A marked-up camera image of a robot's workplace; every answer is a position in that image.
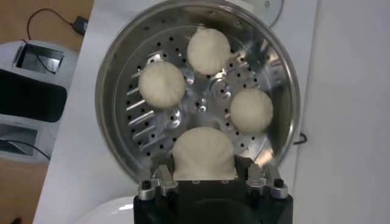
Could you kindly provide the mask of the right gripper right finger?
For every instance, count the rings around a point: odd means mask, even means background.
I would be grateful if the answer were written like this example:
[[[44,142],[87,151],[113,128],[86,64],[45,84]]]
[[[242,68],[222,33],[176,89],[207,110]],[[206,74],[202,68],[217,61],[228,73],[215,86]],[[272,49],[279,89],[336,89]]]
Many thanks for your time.
[[[235,155],[235,170],[235,179],[243,181],[250,193],[258,192],[259,196],[269,194],[279,200],[288,197],[288,187],[276,166],[268,163],[259,166],[250,158]]]

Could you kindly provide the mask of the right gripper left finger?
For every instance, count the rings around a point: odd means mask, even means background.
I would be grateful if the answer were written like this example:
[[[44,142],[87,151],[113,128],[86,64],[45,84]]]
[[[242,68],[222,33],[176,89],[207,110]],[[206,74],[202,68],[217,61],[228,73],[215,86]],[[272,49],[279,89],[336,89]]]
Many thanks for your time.
[[[178,191],[179,182],[174,180],[167,165],[159,165],[155,171],[154,178],[144,178],[138,186],[138,198],[140,200],[153,200],[157,195],[157,189],[160,195],[168,198],[171,194]]]

